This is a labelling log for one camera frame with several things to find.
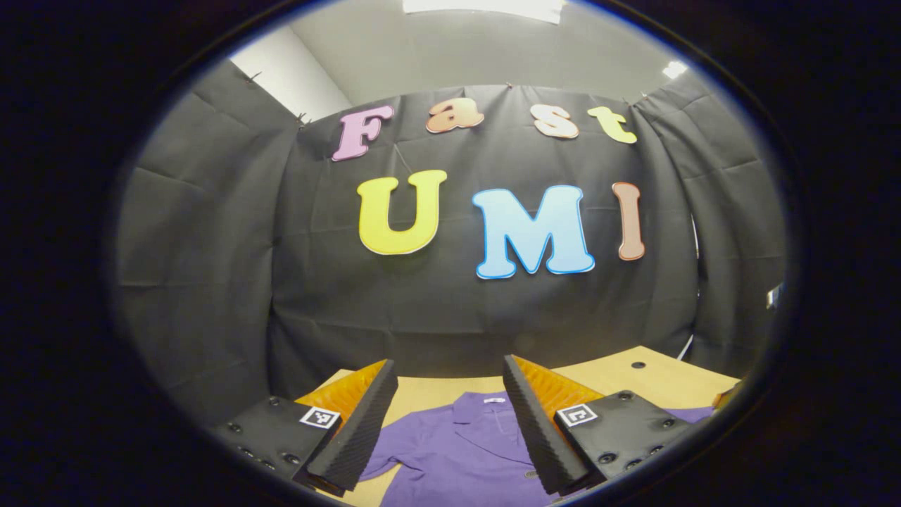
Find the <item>ceiling light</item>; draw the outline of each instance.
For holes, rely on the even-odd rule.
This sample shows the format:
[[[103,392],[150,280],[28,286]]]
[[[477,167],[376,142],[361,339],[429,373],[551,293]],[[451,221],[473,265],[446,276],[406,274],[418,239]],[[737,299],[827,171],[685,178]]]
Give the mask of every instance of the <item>ceiling light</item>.
[[[681,61],[671,61],[669,65],[663,70],[663,73],[666,74],[670,79],[675,79],[679,74],[688,70],[688,67]]]
[[[407,14],[429,11],[491,11],[560,24],[564,0],[404,0]]]

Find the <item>yellow letter u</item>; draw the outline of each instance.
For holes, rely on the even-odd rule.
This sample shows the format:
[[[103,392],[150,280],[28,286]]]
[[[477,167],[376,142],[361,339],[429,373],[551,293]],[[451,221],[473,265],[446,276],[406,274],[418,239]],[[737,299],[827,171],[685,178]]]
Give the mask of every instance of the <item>yellow letter u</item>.
[[[412,254],[432,241],[438,231],[438,187],[448,178],[444,171],[420,171],[407,180],[416,187],[416,220],[405,231],[393,231],[388,225],[391,190],[397,178],[375,178],[357,187],[359,239],[376,254]]]

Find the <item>foam cutout letter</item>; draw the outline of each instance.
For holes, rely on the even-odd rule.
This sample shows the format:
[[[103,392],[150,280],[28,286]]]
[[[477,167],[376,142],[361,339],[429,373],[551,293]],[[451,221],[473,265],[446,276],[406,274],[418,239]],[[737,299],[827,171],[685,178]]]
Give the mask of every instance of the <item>foam cutout letter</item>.
[[[438,231],[438,188],[448,178],[444,171],[420,171],[407,180],[416,187],[416,220],[405,231],[391,230],[388,206],[397,178],[376,178],[357,187],[359,239],[376,254],[411,254],[432,241]]]
[[[582,190],[558,185],[544,191],[535,219],[529,215],[513,192],[507,189],[483,190],[472,196],[472,203],[482,209],[485,218],[485,261],[476,268],[479,278],[509,278],[516,264],[507,258],[509,240],[523,268],[538,271],[548,241],[553,241],[553,255],[548,271],[555,274],[591,271],[595,258],[588,254],[578,202]]]
[[[381,106],[342,117],[344,130],[341,131],[341,143],[338,145],[338,151],[332,155],[332,160],[344,161],[365,155],[369,147],[363,144],[363,136],[375,141],[378,131],[382,128],[382,120],[387,120],[393,115],[394,109],[391,106]]]
[[[535,118],[535,128],[544,135],[563,139],[578,136],[578,127],[569,121],[569,113],[562,107],[536,104],[529,112]]]
[[[631,132],[625,132],[623,126],[620,125],[625,123],[625,118],[623,118],[622,115],[618,115],[611,111],[609,107],[600,106],[595,107],[594,109],[588,109],[588,115],[597,118],[597,121],[601,123],[601,128],[604,129],[605,134],[612,137],[614,141],[627,144],[638,141],[637,135]]]
[[[620,259],[635,261],[644,256],[642,224],[638,218],[638,198],[642,193],[632,183],[614,183],[614,195],[620,201],[620,217],[623,218],[623,244]]]
[[[470,128],[485,119],[485,115],[476,109],[476,101],[466,97],[439,102],[429,109],[429,114],[432,117],[425,122],[425,130],[432,134],[448,132],[457,127]]]

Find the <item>shirt sleeve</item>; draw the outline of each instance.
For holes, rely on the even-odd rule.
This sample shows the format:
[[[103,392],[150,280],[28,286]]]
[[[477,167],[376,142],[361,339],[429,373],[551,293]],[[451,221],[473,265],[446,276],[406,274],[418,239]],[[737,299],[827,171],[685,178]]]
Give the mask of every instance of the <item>shirt sleeve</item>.
[[[423,422],[420,414],[411,413],[382,428],[369,463],[359,477],[366,481],[378,477],[402,462],[400,458],[416,450],[422,441]]]

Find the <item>orange object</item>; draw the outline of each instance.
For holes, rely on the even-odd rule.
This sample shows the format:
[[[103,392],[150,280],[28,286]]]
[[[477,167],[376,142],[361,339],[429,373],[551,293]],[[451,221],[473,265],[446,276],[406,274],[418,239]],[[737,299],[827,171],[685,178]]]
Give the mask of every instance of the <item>orange object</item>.
[[[604,398],[600,392],[589,389],[559,373],[554,373],[544,366],[515,355],[513,359],[519,369],[523,371],[525,380],[532,387],[532,392],[535,393],[544,413],[551,422],[553,422],[554,413],[557,410]]]
[[[295,403],[303,403],[321,409],[333,410],[341,414],[341,425],[335,431],[337,435],[341,427],[347,422],[351,413],[357,409],[363,394],[372,384],[372,381],[385,365],[386,359],[378,363],[370,364],[341,379],[321,387],[309,394],[305,394],[295,400]]]

